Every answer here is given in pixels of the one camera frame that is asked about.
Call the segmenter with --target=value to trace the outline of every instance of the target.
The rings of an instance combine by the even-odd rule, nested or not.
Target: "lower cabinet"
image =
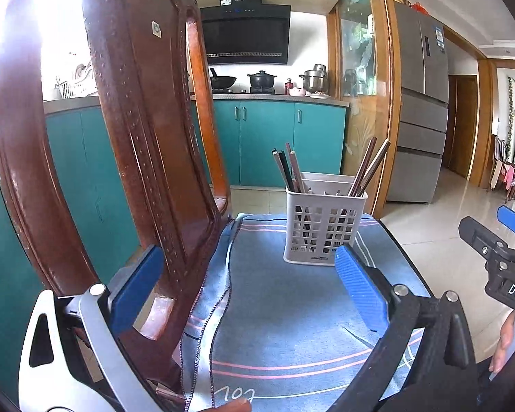
[[[61,189],[82,243],[108,283],[139,246],[100,108],[46,119]]]
[[[0,191],[0,389],[18,403],[19,361],[44,286],[19,242]]]
[[[210,180],[193,106],[196,139]],[[339,174],[346,108],[284,101],[216,100],[216,126],[231,185],[284,187],[273,149],[289,142],[304,172]]]

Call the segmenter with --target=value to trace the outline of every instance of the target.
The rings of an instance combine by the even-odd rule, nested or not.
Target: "black pot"
[[[250,86],[252,88],[273,88],[275,85],[275,77],[267,74],[265,71],[260,71],[256,74],[248,74],[250,78]]]
[[[237,80],[236,77],[232,76],[218,76],[216,74],[216,70],[210,68],[212,71],[212,77],[210,77],[210,82],[212,83],[212,90],[226,90],[233,86],[234,82]]]

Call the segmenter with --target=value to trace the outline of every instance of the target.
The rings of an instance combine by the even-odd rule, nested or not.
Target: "human hand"
[[[206,409],[203,412],[251,412],[252,405],[247,398],[240,397],[235,400],[229,401],[223,406],[219,406],[216,409]]]
[[[494,355],[492,356],[492,361],[490,362],[490,366],[488,370],[497,374],[504,367],[506,362],[506,354],[507,348],[513,341],[514,334],[514,324],[515,324],[515,311],[512,311],[511,314],[507,317],[504,324],[500,329],[500,340],[496,346],[496,350],[494,351]]]

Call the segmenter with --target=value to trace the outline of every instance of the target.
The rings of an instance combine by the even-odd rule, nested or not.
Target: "refrigerator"
[[[402,107],[388,201],[429,203],[448,123],[448,58],[443,25],[395,3],[401,53]]]

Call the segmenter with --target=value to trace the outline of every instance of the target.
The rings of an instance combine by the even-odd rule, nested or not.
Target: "white backsplash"
[[[288,78],[299,88],[302,87],[300,74],[312,70],[314,64],[328,66],[328,39],[326,16],[304,12],[292,12],[290,17],[290,40],[288,44],[288,64],[231,64],[210,65],[218,76],[233,76],[237,81],[231,87],[234,92],[250,91],[250,78],[260,70],[277,76],[275,91],[284,94],[284,83]]]

